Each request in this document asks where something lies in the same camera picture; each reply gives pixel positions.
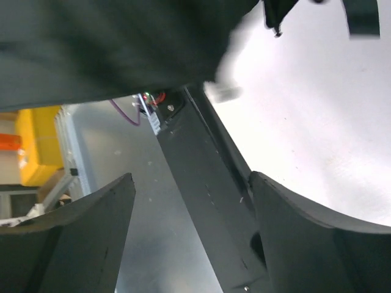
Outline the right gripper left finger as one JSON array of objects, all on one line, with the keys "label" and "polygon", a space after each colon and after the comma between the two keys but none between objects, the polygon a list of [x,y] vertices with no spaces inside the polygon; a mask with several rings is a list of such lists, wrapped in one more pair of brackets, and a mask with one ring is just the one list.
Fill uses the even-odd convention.
[{"label": "right gripper left finger", "polygon": [[136,190],[126,173],[55,211],[1,228],[1,292],[114,292]]}]

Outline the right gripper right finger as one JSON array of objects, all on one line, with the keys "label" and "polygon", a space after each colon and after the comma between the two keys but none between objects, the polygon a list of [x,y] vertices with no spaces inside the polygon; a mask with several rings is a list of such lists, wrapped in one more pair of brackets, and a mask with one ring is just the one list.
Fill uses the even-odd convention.
[{"label": "right gripper right finger", "polygon": [[249,185],[276,292],[390,291],[390,228],[350,217],[252,172]]}]

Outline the black folding umbrella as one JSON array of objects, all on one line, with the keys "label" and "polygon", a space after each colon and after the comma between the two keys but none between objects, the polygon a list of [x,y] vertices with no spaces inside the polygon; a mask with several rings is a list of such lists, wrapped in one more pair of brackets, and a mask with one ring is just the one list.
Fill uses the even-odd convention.
[{"label": "black folding umbrella", "polygon": [[294,1],[2,1],[3,112],[214,81],[239,33]]}]

